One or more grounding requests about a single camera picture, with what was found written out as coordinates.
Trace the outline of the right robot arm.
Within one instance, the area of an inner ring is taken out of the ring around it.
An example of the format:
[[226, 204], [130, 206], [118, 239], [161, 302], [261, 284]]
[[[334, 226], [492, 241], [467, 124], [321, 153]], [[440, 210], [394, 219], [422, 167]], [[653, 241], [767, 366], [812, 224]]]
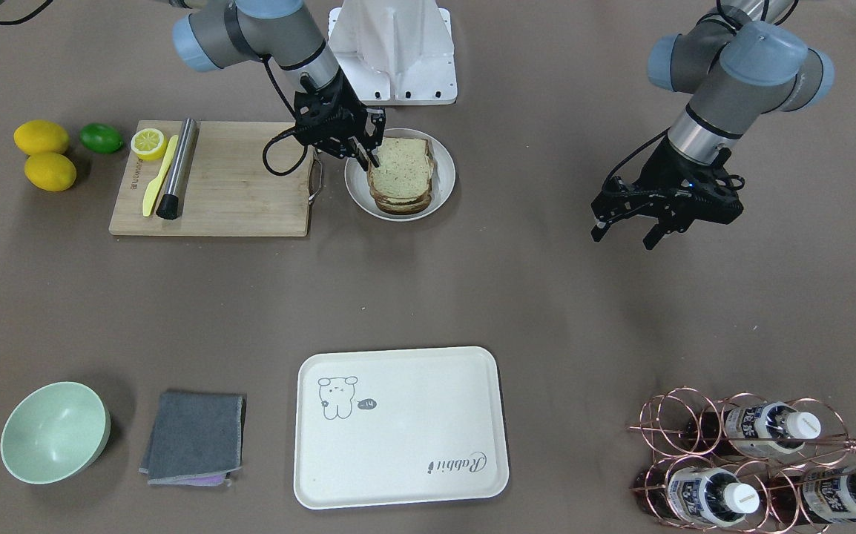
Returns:
[[378, 167], [383, 108], [365, 105], [302, 1], [177, 1], [188, 15], [174, 24], [174, 46], [193, 70], [223, 70], [245, 61], [278, 65], [294, 88], [294, 125], [278, 135], [362, 169]]

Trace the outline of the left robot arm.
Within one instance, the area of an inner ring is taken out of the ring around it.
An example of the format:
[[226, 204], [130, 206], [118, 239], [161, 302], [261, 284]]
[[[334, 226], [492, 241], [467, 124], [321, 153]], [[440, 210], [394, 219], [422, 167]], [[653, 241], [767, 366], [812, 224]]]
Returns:
[[757, 118], [800, 111], [829, 93], [835, 68], [782, 23], [794, 1], [717, 1], [689, 33], [662, 37], [646, 63], [656, 87], [690, 95], [685, 109], [648, 145], [635, 182], [611, 170], [591, 203], [591, 236], [603, 239], [629, 217], [652, 217], [651, 250], [697, 220], [729, 224], [742, 212], [744, 179], [728, 173], [732, 148]]

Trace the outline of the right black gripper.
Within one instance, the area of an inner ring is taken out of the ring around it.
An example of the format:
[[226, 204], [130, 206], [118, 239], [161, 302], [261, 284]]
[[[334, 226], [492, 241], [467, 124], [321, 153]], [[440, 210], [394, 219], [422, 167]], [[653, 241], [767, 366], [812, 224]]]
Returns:
[[366, 106], [343, 74], [323, 87], [309, 74], [300, 75], [299, 82], [303, 90], [294, 95], [297, 141], [339, 159], [353, 156], [363, 170], [380, 166], [376, 152], [383, 141], [384, 109]]

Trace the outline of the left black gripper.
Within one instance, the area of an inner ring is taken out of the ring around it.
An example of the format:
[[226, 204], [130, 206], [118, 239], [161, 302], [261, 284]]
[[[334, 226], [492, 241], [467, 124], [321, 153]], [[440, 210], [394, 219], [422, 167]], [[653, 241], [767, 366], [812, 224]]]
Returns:
[[668, 234], [685, 233], [696, 220], [732, 223], [744, 206], [737, 193], [743, 180], [724, 169], [731, 155], [721, 148], [715, 162], [700, 165], [661, 141], [631, 185], [616, 177], [605, 180], [606, 200], [590, 204], [596, 220], [592, 240], [598, 243], [612, 224], [636, 215], [656, 220], [642, 240], [649, 251]]

